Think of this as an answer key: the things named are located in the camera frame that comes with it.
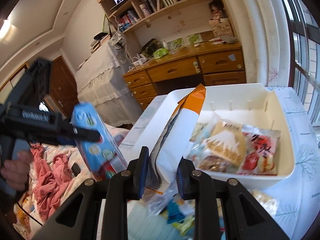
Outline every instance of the desk drawer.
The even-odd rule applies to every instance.
[[[143,110],[145,110],[147,108],[147,106],[151,103],[151,101],[154,99],[154,97],[151,98],[143,98],[143,99],[137,99],[137,101],[139,102],[141,108]]]
[[[129,88],[135,88],[152,83],[145,70],[124,77],[124,80],[127,82]]]
[[[147,69],[153,82],[191,76],[201,72],[196,57],[178,59]]]
[[[239,49],[199,55],[199,62],[204,74],[244,70],[243,57]]]
[[[206,86],[243,84],[243,83],[246,83],[244,71],[204,75],[204,84]]]
[[[156,97],[158,95],[153,84],[136,87],[131,90],[136,99],[151,98],[151,97]]]

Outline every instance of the blue snack box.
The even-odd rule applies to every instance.
[[[100,133],[99,142],[76,141],[84,162],[97,180],[111,178],[127,168],[127,162],[92,104],[76,105],[71,122],[74,126]]]

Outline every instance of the green plastic bag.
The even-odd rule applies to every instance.
[[[162,58],[163,56],[169,54],[169,51],[168,49],[166,48],[161,48],[161,49],[158,49],[156,50],[154,53],[153,53],[153,57],[155,57],[155,59],[158,59],[158,58]]]

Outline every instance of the red and white snack bag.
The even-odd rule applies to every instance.
[[[237,174],[277,175],[275,154],[281,132],[244,124],[242,134],[246,141],[247,154]]]

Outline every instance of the wooden desk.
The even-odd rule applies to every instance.
[[[152,59],[124,74],[132,94],[145,109],[157,95],[176,89],[245,83],[241,44],[203,42],[160,59]]]

